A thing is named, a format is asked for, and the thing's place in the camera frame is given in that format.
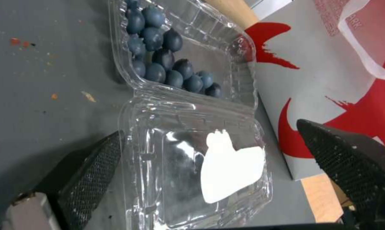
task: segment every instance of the blueberry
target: blueberry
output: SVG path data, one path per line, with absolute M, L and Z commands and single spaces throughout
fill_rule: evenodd
M 127 9 L 135 9 L 140 4 L 140 0 L 126 0 Z
M 147 51 L 156 51 L 163 45 L 163 34 L 155 27 L 147 27 L 140 34 Z
M 221 88 L 217 83 L 213 83 L 208 89 L 205 90 L 205 94 L 213 97 L 221 97 Z
M 214 83 L 214 76 L 212 73 L 209 73 L 205 70 L 201 70 L 198 73 L 198 76 L 201 77 L 202 82 L 204 83 L 204 89 L 210 87 Z
M 145 64 L 139 60 L 133 60 L 133 69 L 136 74 L 140 77 L 144 77 L 145 75 Z
M 137 36 L 131 36 L 127 42 L 128 49 L 137 57 L 144 56 L 145 54 L 145 45 L 142 42 L 142 39 L 137 38 Z
M 166 85 L 181 88 L 183 82 L 184 82 L 184 79 L 178 71 L 169 70 L 166 73 Z
M 164 33 L 163 47 L 173 52 L 179 51 L 182 48 L 181 35 L 171 28 L 169 31 Z
M 141 13 L 145 18 L 147 27 L 160 28 L 166 19 L 164 14 L 156 6 L 152 5 L 145 7 Z
M 192 64 L 188 59 L 180 59 L 174 63 L 172 67 L 173 70 L 177 70 L 182 74 L 184 80 L 187 80 L 194 73 L 194 69 L 192 68 Z
M 168 49 L 161 48 L 154 52 L 152 61 L 162 65 L 168 71 L 174 65 L 174 55 Z
M 166 80 L 166 71 L 157 63 L 151 63 L 145 72 L 145 78 L 149 81 L 164 83 Z
M 137 9 L 130 9 L 127 13 L 127 33 L 130 35 L 140 32 L 145 26 L 144 16 Z
M 202 89 L 203 83 L 201 77 L 194 74 L 185 80 L 184 86 L 189 92 L 198 93 Z

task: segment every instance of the paint speck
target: paint speck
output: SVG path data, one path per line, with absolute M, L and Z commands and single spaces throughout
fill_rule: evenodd
M 19 45 L 20 44 L 19 38 L 11 38 L 10 42 L 11 42 L 11 45 Z
M 81 93 L 87 98 L 87 100 L 89 100 L 91 102 L 96 102 L 96 100 L 94 99 L 94 97 L 90 93 L 84 92 L 84 91 L 82 91 Z

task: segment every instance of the wooden surface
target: wooden surface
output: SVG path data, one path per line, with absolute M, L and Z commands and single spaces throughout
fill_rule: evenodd
M 339 200 L 326 174 L 304 178 L 302 185 L 316 223 L 335 222 L 343 215 Z
M 227 16 L 241 28 L 249 28 L 256 22 L 258 17 L 243 0 L 206 0 L 211 6 Z
M 243 0 L 207 0 L 207 3 L 241 28 L 247 29 L 258 22 Z M 326 174 L 302 179 L 302 185 L 317 223 L 335 222 L 341 217 L 343 210 Z

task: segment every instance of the white label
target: white label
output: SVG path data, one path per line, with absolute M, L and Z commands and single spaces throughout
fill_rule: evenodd
M 201 189 L 205 202 L 220 201 L 258 181 L 265 164 L 265 150 L 259 146 L 235 150 L 226 130 L 207 136 L 208 151 L 201 168 Z

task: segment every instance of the plastic container lid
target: plastic container lid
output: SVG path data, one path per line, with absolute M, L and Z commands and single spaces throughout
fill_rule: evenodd
M 271 176 L 264 157 L 263 130 L 254 119 L 255 47 L 245 32 L 211 6 L 198 0 L 141 1 L 166 15 L 161 27 L 171 27 L 184 40 L 176 60 L 188 58 L 194 71 L 214 74 L 222 98 L 190 93 L 135 74 L 128 51 L 127 5 L 109 0 L 113 55 L 119 73 L 134 89 L 133 99 L 119 117 L 122 137 L 121 166 L 102 201 L 98 217 L 104 229 L 189 229 L 242 226 L 272 199 Z M 209 134 L 227 132 L 235 150 L 258 147 L 260 178 L 215 202 L 204 199 L 201 168 L 209 149 Z M 211 167 L 208 172 L 234 183 L 245 162 Z

